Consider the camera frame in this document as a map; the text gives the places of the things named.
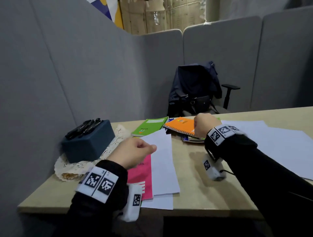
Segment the green notebook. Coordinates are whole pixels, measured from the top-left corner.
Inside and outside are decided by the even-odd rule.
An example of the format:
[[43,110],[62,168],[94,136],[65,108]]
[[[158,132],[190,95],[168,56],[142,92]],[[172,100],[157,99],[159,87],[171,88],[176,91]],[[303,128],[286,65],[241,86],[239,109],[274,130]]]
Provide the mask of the green notebook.
[[156,119],[146,119],[135,131],[132,132],[132,135],[135,137],[143,137],[151,133],[160,130],[164,123],[168,120],[168,117],[156,118]]

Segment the white lace cloth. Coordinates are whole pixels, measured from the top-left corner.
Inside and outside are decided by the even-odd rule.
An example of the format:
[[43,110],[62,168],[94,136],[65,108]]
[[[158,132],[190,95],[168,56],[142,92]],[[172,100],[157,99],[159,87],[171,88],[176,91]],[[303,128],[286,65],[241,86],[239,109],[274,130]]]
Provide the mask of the white lace cloth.
[[100,160],[106,159],[117,145],[124,139],[131,136],[130,131],[122,125],[118,125],[114,131],[115,138],[105,149],[99,159],[95,161],[81,161],[78,163],[69,163],[66,155],[63,153],[55,162],[54,171],[57,177],[62,181],[79,180],[90,167],[95,166]]

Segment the black long-sleeve shirt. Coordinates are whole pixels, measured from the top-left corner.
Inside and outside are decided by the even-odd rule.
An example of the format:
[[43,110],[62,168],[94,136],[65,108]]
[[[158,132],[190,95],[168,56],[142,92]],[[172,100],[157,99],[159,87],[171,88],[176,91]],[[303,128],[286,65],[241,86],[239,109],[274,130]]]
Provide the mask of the black long-sleeve shirt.
[[[263,154],[257,144],[244,135],[229,137],[219,146],[207,137],[205,147],[228,163],[275,236],[310,233],[313,220],[313,186],[310,183]],[[127,203],[127,171],[107,160],[100,161],[97,166],[119,177],[107,202],[103,204],[76,193],[65,223],[53,236],[112,235],[112,213]]]

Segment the tabletop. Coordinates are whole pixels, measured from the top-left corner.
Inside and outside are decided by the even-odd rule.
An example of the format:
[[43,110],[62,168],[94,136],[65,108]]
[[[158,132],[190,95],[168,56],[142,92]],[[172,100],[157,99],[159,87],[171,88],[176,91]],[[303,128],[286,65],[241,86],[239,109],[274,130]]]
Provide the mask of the tabletop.
[[[302,130],[313,138],[313,107],[288,108],[215,115],[222,120],[264,120],[270,127]],[[129,131],[135,130],[143,120],[112,123]],[[214,216],[262,218],[248,194],[233,175],[223,181],[212,181],[203,168],[206,156],[204,145],[183,143],[172,135],[173,162],[180,186],[180,193],[173,195],[173,210],[141,208],[141,215],[159,214],[173,216]],[[223,161],[224,168],[231,170]],[[23,213],[66,213],[74,196],[78,181],[62,182],[56,175],[48,178],[19,206]]]

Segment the pink notebook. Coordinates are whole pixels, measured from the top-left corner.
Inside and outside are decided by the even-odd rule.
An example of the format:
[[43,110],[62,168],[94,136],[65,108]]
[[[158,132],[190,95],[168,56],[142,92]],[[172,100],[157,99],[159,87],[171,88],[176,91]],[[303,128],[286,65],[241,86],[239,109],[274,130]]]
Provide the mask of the pink notebook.
[[142,186],[142,200],[152,199],[151,155],[146,156],[142,163],[128,170],[128,184]]

